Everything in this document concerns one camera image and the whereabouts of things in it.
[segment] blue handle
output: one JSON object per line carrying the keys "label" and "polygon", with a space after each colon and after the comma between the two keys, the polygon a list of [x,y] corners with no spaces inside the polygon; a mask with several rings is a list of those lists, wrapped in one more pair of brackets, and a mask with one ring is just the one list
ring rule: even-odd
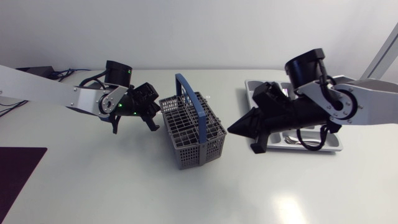
{"label": "blue handle", "polygon": [[198,125],[199,125],[199,143],[206,142],[206,113],[203,110],[196,94],[193,92],[191,86],[188,84],[186,79],[181,74],[175,74],[175,87],[177,89],[177,96],[181,96],[182,89],[181,86],[184,86],[184,89],[187,91],[191,102],[193,103],[193,107],[197,111],[198,114]]}

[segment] utensil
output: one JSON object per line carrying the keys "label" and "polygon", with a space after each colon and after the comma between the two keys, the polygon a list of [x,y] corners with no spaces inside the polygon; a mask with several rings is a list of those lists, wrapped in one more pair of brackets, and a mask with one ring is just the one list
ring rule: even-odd
{"label": "utensil", "polygon": [[[301,144],[298,138],[292,136],[286,136],[284,140],[287,144]],[[303,139],[303,142],[309,146],[317,146],[321,143],[318,139]]]}

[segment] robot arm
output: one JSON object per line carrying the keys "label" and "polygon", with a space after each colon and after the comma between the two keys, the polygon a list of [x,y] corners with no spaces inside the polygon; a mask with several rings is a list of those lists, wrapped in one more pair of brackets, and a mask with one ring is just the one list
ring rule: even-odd
{"label": "robot arm", "polygon": [[[138,88],[130,85],[131,70],[127,65],[107,61],[105,72],[72,86],[0,65],[0,96],[62,105],[98,116],[112,123],[115,134],[121,116],[140,116],[151,131],[156,131],[159,126],[152,118],[160,110],[154,103],[158,94],[149,83]],[[101,85],[84,86],[103,75],[105,82]]]}
{"label": "robot arm", "polygon": [[[315,49],[287,62],[285,70],[296,98],[286,96],[277,84],[265,82],[253,94],[259,107],[252,108],[228,131],[255,139],[252,150],[262,153],[270,134],[296,129],[302,145],[316,151],[324,145],[327,132],[338,132],[342,124],[398,123],[397,84],[329,77],[324,58],[322,49]],[[321,144],[308,146],[300,129],[314,125],[322,125]]]}

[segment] black cable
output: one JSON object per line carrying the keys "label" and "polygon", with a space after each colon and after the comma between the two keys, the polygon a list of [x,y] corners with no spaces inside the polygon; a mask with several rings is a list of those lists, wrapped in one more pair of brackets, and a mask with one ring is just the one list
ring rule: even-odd
{"label": "black cable", "polygon": [[20,107],[20,106],[22,106],[22,105],[25,105],[27,102],[28,102],[27,100],[23,100],[23,101],[18,102],[18,103],[17,103],[15,106],[13,106],[12,108],[7,108],[7,109],[5,109],[5,110],[0,111],[0,113],[3,112],[2,114],[0,114],[0,117],[2,117],[2,116],[4,116],[4,115],[8,114],[9,112],[11,112],[13,109],[15,109],[15,108],[17,108],[17,107]]}
{"label": "black cable", "polygon": [[94,81],[98,82],[98,83],[102,86],[102,88],[103,88],[104,90],[106,89],[106,87],[105,87],[105,85],[104,85],[103,82],[99,81],[97,78],[95,78]]}
{"label": "black cable", "polygon": [[53,73],[51,73],[49,78],[52,79],[52,80],[59,79],[59,82],[60,82],[63,79],[65,79],[65,78],[69,77],[70,75],[72,75],[73,73],[75,73],[76,71],[91,71],[91,70],[90,69],[73,69],[73,68],[69,68],[68,70],[64,70],[64,71],[53,72]]}
{"label": "black cable", "polygon": [[332,85],[336,85],[336,81],[333,77],[331,77],[330,75],[327,75],[328,79],[331,81]]}
{"label": "black cable", "polygon": [[325,97],[327,102],[329,102],[334,109],[336,109],[336,110],[343,109],[343,105],[341,104],[341,102],[334,99],[332,97],[332,95],[330,94],[330,91],[328,89],[328,84],[329,84],[328,83],[328,74],[326,72],[326,69],[325,69],[325,66],[324,66],[322,60],[318,60],[318,64],[319,64],[319,68],[320,68],[321,74],[322,74],[321,76],[319,76],[319,82],[320,82],[319,86],[321,88],[323,97]]}
{"label": "black cable", "polygon": [[17,105],[18,103],[13,103],[13,104],[10,104],[10,105],[4,105],[4,104],[0,103],[0,105],[1,106],[14,106],[14,105]]}
{"label": "black cable", "polygon": [[298,141],[300,141],[301,145],[304,146],[304,148],[306,148],[306,149],[308,149],[310,151],[318,151],[325,145],[326,137],[328,136],[328,131],[329,131],[328,126],[326,124],[322,125],[321,130],[320,130],[321,142],[317,146],[309,146],[309,145],[307,145],[303,141],[303,139],[301,137],[301,131],[299,129],[296,131],[296,133],[297,133]]}
{"label": "black cable", "polygon": [[97,79],[97,78],[101,78],[102,76],[106,75],[107,73],[108,73],[108,69],[105,70],[105,71],[103,71],[102,73],[100,73],[100,74],[98,74],[98,75],[95,75],[95,76],[90,77],[90,78],[86,78],[85,80],[81,81],[81,83],[79,84],[79,86],[84,86],[84,85],[86,85],[88,82],[93,81],[93,80],[95,80],[95,79]]}

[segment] wire grid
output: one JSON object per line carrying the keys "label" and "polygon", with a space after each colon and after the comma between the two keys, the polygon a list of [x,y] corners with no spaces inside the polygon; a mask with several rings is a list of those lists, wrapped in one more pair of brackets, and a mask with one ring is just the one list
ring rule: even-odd
{"label": "wire grid", "polygon": [[180,169],[200,166],[221,156],[226,131],[199,92],[195,93],[206,114],[206,143],[199,144],[198,115],[189,96],[160,100],[166,127],[175,147]]}

